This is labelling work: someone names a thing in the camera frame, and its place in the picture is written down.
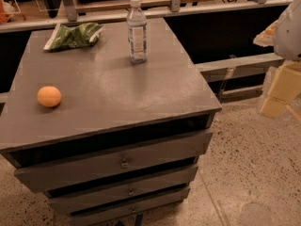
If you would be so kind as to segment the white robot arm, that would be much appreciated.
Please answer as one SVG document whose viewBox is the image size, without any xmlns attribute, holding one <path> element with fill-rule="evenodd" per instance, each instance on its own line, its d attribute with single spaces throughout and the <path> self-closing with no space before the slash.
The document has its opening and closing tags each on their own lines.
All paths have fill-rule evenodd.
<svg viewBox="0 0 301 226">
<path fill-rule="evenodd" d="M 275 118 L 301 94 L 301 0 L 293 0 L 253 42 L 272 46 L 285 60 L 278 68 L 268 69 L 262 87 L 259 113 Z"/>
</svg>

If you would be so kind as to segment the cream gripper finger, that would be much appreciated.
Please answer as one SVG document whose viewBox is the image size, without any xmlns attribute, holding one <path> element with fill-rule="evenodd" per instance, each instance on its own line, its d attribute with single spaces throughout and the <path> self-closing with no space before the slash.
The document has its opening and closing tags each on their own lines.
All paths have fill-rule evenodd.
<svg viewBox="0 0 301 226">
<path fill-rule="evenodd" d="M 266 73 L 259 102 L 259 114 L 267 118 L 280 116 L 301 94 L 301 63 L 289 62 Z"/>
<path fill-rule="evenodd" d="M 258 34 L 253 40 L 253 43 L 261 47 L 273 46 L 276 27 L 277 27 L 277 20 L 272 22 L 260 34 Z"/>
</svg>

